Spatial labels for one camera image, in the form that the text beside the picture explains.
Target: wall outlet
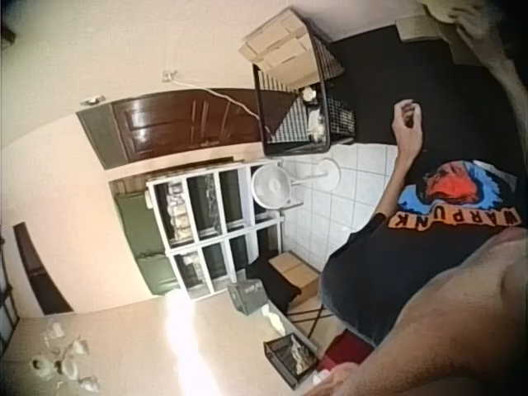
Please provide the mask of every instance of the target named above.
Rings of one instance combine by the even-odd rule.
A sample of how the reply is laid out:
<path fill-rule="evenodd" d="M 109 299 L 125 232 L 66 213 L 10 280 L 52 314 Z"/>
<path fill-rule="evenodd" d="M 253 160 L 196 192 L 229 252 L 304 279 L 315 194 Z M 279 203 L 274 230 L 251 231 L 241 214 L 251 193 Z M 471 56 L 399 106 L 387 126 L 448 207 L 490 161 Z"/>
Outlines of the wall outlet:
<path fill-rule="evenodd" d="M 162 71 L 162 83 L 169 83 L 176 76 L 176 70 L 163 70 Z"/>

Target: white tiles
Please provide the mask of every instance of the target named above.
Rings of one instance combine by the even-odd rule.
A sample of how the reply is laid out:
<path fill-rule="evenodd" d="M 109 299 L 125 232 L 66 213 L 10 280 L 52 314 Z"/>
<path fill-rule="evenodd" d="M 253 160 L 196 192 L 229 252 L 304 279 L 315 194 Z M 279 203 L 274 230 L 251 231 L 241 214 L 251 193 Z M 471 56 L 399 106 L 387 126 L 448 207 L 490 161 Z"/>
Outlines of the white tiles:
<path fill-rule="evenodd" d="M 383 144 L 358 144 L 357 169 L 385 174 L 386 146 Z"/>
<path fill-rule="evenodd" d="M 397 146 L 387 146 L 387 163 L 385 164 L 385 175 L 390 176 L 393 174 L 394 162 L 398 156 Z"/>
<path fill-rule="evenodd" d="M 331 157 L 339 164 L 340 167 L 348 169 L 357 169 L 357 144 L 346 146 L 336 144 L 330 151 Z"/>
<path fill-rule="evenodd" d="M 283 166 L 297 177 L 312 175 L 318 161 L 333 158 L 341 168 L 342 179 L 334 191 L 320 191 L 316 183 L 294 188 L 295 198 L 304 204 L 285 212 L 284 249 L 322 270 L 328 256 L 347 241 L 350 233 L 369 221 L 393 171 L 397 152 L 395 146 L 353 144 L 333 146 L 326 154 L 288 157 Z"/>
<path fill-rule="evenodd" d="M 330 194 L 318 190 L 312 190 L 312 211 L 322 217 L 330 218 Z"/>
<path fill-rule="evenodd" d="M 361 204 L 356 202 L 354 205 L 354 218 L 352 220 L 352 229 L 359 231 L 369 222 L 372 214 L 374 213 L 375 206 Z"/>
<path fill-rule="evenodd" d="M 374 173 L 358 172 L 356 184 L 356 201 L 363 204 L 377 205 L 384 190 L 385 178 Z"/>
<path fill-rule="evenodd" d="M 354 201 L 340 196 L 332 196 L 332 222 L 350 227 L 354 214 Z"/>

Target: sunlight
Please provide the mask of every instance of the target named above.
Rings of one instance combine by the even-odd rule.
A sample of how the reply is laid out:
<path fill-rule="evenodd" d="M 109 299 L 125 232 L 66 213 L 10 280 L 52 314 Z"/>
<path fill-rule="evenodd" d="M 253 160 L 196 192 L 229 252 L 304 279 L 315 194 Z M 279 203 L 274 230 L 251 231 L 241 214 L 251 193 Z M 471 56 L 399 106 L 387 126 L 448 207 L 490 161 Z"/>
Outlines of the sunlight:
<path fill-rule="evenodd" d="M 209 367 L 200 355 L 193 325 L 194 303 L 185 293 L 166 296 L 166 331 L 177 358 L 175 371 L 185 396 L 222 396 Z"/>

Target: white shelving unit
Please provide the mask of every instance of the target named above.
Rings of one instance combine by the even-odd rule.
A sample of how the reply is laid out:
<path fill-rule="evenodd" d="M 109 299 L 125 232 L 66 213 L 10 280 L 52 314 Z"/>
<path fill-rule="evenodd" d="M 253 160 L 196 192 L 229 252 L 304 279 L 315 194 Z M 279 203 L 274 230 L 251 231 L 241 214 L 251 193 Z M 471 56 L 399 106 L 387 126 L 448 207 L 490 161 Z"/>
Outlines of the white shelving unit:
<path fill-rule="evenodd" d="M 270 159 L 230 163 L 147 182 L 165 254 L 178 284 L 192 299 L 243 279 L 240 261 L 247 260 L 247 265 L 258 258 L 260 230 L 275 229 L 281 252 L 284 218 L 258 206 L 251 193 L 252 173 L 278 163 Z"/>

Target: black wire basket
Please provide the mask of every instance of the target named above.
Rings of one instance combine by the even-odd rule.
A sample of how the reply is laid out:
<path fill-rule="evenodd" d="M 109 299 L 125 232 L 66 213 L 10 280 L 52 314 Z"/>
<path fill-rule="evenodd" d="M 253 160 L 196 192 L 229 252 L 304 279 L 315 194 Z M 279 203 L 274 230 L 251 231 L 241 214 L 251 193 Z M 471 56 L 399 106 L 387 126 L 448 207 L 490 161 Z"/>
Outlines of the black wire basket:
<path fill-rule="evenodd" d="M 334 89 L 335 78 L 344 68 L 322 39 L 311 29 L 308 33 L 319 75 L 319 82 L 309 85 L 316 92 L 313 101 L 303 99 L 305 87 L 287 87 L 253 65 L 261 140 L 267 157 L 326 153 L 332 144 L 351 144 L 356 137 L 354 112 Z M 309 132 L 309 113 L 314 108 L 321 125 L 316 139 Z"/>
<path fill-rule="evenodd" d="M 319 363 L 316 355 L 293 333 L 264 342 L 264 354 L 292 389 L 296 389 Z"/>

